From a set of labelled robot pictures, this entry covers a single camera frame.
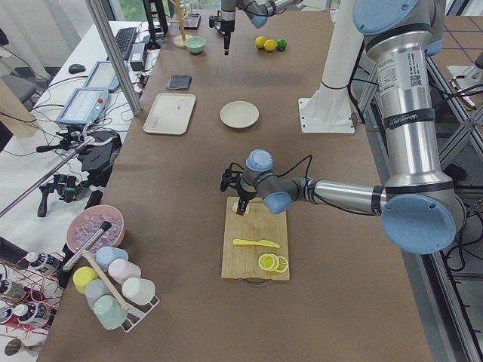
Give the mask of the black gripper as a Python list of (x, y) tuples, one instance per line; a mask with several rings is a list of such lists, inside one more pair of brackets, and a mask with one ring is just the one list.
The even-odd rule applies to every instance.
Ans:
[(219, 30), (224, 34), (223, 52), (228, 56), (230, 35), (235, 31), (235, 10), (219, 10), (216, 15), (210, 15), (209, 26), (211, 28), (219, 26)]
[(240, 216), (249, 212), (249, 201), (257, 195), (256, 189), (243, 180), (243, 170), (240, 164), (231, 163), (223, 172), (220, 182), (221, 192), (225, 192), (229, 187), (237, 191), (240, 198), (236, 204), (235, 213)]

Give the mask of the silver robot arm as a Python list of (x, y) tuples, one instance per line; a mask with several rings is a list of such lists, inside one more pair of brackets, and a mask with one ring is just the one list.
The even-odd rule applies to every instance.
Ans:
[(240, 170), (226, 169), (220, 187), (238, 193), (237, 213), (261, 197), (271, 213), (295, 201), (326, 204), (350, 213), (377, 215), (387, 238), (401, 249), (431, 254), (446, 248), (466, 215), (452, 180), (441, 169), (426, 58), (443, 41), (443, 1), (343, 1), (319, 90), (299, 108), (304, 132), (338, 132), (340, 101), (366, 53), (375, 63), (382, 101), (389, 179), (361, 186), (312, 179), (285, 179), (265, 150), (250, 153)]
[(222, 0), (220, 9), (216, 15), (209, 16), (209, 26), (219, 27), (223, 33), (223, 51), (229, 55), (231, 36), (235, 31), (236, 11), (241, 10), (248, 16), (255, 28), (264, 26), (269, 17), (273, 17), (290, 8), (298, 5), (301, 1), (297, 0), (278, 0), (278, 1), (255, 1), (255, 0)]

